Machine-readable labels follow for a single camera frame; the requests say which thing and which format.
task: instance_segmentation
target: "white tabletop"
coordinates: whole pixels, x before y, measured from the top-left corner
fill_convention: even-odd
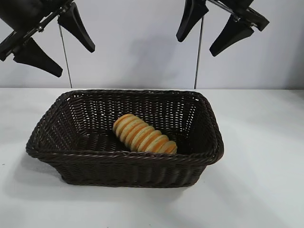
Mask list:
[[[198,90],[225,154],[183,189],[71,186],[30,158],[38,120],[69,89],[0,89],[1,228],[303,228],[304,91]]]

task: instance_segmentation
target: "white wall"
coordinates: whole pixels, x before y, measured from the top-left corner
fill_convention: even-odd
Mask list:
[[[217,57],[209,47],[229,14],[208,4],[198,88],[304,88],[304,1],[255,0],[252,8],[270,21],[263,31]]]
[[[184,1],[76,2],[96,51],[64,31],[73,87],[194,87],[200,23],[177,41]]]
[[[64,30],[74,87],[193,88],[200,24],[183,43],[176,40],[184,1],[76,3],[96,52],[89,53]],[[211,3],[208,7],[198,88],[304,88],[303,0],[255,0],[252,7],[270,20],[269,26],[217,57],[212,57],[209,47],[229,14]],[[11,29],[0,21],[0,31],[3,40]],[[34,38],[63,67],[63,76],[58,79],[8,59],[0,61],[0,87],[69,87],[57,22]]]
[[[0,20],[0,42],[4,40],[12,29]],[[47,87],[69,88],[62,40],[57,21],[52,21],[43,33],[33,36],[40,47],[62,68],[61,78],[57,78],[38,68],[14,62],[13,55],[4,62],[0,61],[0,87]]]

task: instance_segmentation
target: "woven texture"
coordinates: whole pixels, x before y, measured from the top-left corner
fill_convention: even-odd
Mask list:
[[[177,154],[130,152],[112,132],[126,113],[176,141]],[[26,149],[69,184],[176,188],[196,183],[223,156],[224,146],[210,104],[199,93],[78,90],[55,101]]]

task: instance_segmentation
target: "bread roll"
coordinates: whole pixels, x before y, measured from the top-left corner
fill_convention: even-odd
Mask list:
[[[125,114],[113,125],[113,132],[126,147],[134,152],[175,154],[177,145],[161,131],[155,130],[133,114]]]

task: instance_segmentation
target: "basket rim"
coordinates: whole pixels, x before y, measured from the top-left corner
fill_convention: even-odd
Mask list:
[[[182,95],[195,95],[197,98],[204,103],[206,106],[206,109],[209,114],[209,119],[212,122],[212,130],[215,132],[216,136],[216,143],[215,148],[213,148],[213,156],[203,156],[201,153],[193,153],[190,155],[186,154],[158,154],[158,153],[151,153],[151,152],[129,152],[129,151],[116,151],[116,152],[110,152],[110,151],[93,151],[93,150],[47,150],[43,149],[38,146],[38,141],[35,140],[34,134],[37,133],[39,127],[44,124],[46,121],[48,121],[50,118],[52,118],[53,113],[58,110],[58,108],[66,101],[67,98],[69,98],[73,94],[94,94],[94,93],[121,93],[121,94],[140,94],[140,93],[147,93],[150,92],[152,95],[161,95],[161,94],[182,94]],[[218,160],[221,159],[224,153],[224,145],[222,141],[222,136],[219,132],[219,127],[216,122],[216,118],[214,116],[214,113],[212,111],[211,105],[208,102],[208,100],[199,92],[196,91],[179,91],[179,90],[122,90],[122,89],[88,89],[88,90],[72,90],[63,93],[60,95],[56,101],[52,104],[52,106],[46,111],[46,113],[42,116],[40,121],[37,123],[36,127],[34,128],[28,142],[26,145],[26,151],[27,153],[33,157],[38,158],[40,160],[48,161],[48,162],[76,162],[79,158],[85,158],[86,162],[97,162],[100,163],[101,158],[105,157],[112,157],[113,159],[119,159],[126,157],[130,159],[140,159],[141,163],[143,161],[143,158],[155,158],[158,162],[162,159],[168,160],[170,158],[171,162],[176,163],[183,163],[184,161],[192,163],[203,163],[204,165],[210,165],[213,163],[216,163]]]

